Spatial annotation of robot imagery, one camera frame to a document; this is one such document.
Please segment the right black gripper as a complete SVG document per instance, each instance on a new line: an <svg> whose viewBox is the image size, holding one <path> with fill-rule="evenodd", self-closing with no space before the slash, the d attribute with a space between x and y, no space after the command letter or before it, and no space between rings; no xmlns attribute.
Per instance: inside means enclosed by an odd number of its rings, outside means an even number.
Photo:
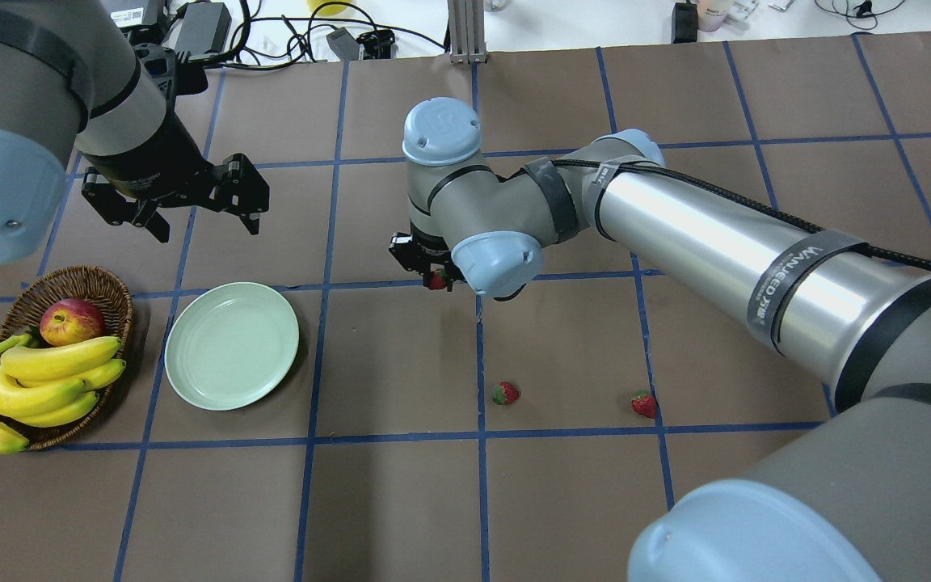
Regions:
<svg viewBox="0 0 931 582"><path fill-rule="evenodd" d="M453 290L455 267L451 251L435 251L417 242L413 235L395 232L391 236L388 252L406 272L417 273L421 277L423 287L425 287L425 277L429 275L429 272L444 270L444 276L448 281L448 287L444 291Z"/></svg>

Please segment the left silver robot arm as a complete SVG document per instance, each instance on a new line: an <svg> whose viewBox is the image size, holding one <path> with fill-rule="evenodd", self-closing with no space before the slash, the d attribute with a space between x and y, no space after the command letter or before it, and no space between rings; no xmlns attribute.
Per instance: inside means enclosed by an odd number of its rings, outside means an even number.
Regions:
<svg viewBox="0 0 931 582"><path fill-rule="evenodd" d="M71 154L108 224L166 242L159 209L206 203L219 175L174 110L171 55L133 34L163 18L159 1L0 1L0 264L47 236Z"/></svg>

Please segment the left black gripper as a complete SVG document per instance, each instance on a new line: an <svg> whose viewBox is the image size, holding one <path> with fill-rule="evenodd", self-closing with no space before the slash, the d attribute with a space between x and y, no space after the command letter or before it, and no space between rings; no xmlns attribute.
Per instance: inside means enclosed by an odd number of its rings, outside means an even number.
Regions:
<svg viewBox="0 0 931 582"><path fill-rule="evenodd" d="M199 95L203 67L174 49L136 44L137 65L125 89L95 110L80 135L89 163L82 196L110 225L129 222L158 242L170 240L159 209L193 205L208 195L211 163L175 111L178 96Z"/></svg>

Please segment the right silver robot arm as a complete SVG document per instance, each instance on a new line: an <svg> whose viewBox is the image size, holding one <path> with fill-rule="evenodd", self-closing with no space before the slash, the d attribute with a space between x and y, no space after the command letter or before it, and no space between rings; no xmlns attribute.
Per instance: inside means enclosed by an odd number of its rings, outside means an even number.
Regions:
<svg viewBox="0 0 931 582"><path fill-rule="evenodd" d="M834 419L698 487L632 546L631 581L931 581L931 262L891 260L665 168L642 130L505 179L467 103L404 119L410 232L390 253L432 289L506 299L544 247L592 227L650 259L832 390Z"/></svg>

